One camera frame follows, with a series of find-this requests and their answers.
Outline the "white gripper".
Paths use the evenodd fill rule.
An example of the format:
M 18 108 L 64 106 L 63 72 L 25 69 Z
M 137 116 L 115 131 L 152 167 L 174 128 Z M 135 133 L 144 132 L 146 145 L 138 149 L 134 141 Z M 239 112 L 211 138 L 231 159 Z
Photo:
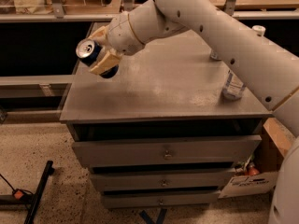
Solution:
M 116 16 L 108 27 L 101 26 L 95 30 L 89 38 L 100 46 L 107 46 L 109 43 L 113 48 L 95 49 L 90 54 L 92 64 L 89 71 L 95 75 L 101 75 L 118 65 L 123 54 L 132 56 L 145 47 L 133 31 L 128 12 Z

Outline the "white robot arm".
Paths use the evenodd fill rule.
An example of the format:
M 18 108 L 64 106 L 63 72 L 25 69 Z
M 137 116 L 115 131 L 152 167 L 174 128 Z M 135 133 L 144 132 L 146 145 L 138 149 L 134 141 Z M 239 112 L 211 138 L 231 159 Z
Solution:
M 299 136 L 299 59 L 212 5 L 209 0 L 149 0 L 90 36 L 105 51 L 101 74 L 147 43 L 191 29 L 294 136 Z

